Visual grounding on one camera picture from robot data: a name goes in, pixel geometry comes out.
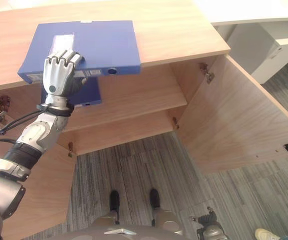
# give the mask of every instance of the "shoe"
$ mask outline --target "shoe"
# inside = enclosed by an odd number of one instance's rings
[[[150,205],[152,206],[153,210],[160,208],[159,193],[156,189],[152,188],[150,190],[149,200],[150,200]]]
[[[109,195],[109,207],[111,211],[119,212],[119,193],[116,190],[112,190]]]
[[[266,229],[256,229],[255,237],[257,240],[279,240],[280,237],[277,235],[274,235],[272,232],[266,230]]]

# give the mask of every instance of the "gray carpet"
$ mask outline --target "gray carpet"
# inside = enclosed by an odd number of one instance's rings
[[[288,65],[264,87],[288,110]],[[151,187],[192,240],[200,225],[188,216],[206,214],[207,206],[232,240],[254,240],[256,228],[288,235],[288,158],[203,176],[170,132],[79,156],[67,223],[26,239],[87,228],[108,212],[112,189],[120,193],[121,224],[150,225]]]

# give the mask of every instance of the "cabinet door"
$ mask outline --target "cabinet door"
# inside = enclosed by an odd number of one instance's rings
[[[219,56],[178,121],[203,173],[287,157],[288,112],[230,56]]]
[[[2,138],[17,139],[25,126],[10,130]],[[0,158],[10,147],[11,144],[0,142]],[[55,144],[34,166],[29,178],[22,183],[26,193],[17,211],[3,222],[4,239],[22,239],[66,220],[76,162],[76,156],[71,158],[67,153],[67,149]]]

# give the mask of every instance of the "black strap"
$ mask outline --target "black strap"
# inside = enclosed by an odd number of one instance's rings
[[[66,106],[68,109],[65,109],[65,110],[52,108],[51,104],[49,104],[47,106],[43,106],[42,104],[40,104],[40,105],[37,105],[36,108],[39,110],[42,110],[43,112],[49,112],[49,113],[54,114],[56,116],[70,117],[72,112],[74,111],[75,105],[71,104],[71,103],[67,103]]]

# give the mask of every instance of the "white sneaker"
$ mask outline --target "white sneaker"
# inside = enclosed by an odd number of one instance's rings
[[[257,240],[279,240],[280,237],[277,235],[274,235],[272,232],[266,230],[266,229],[256,229],[255,237]]]

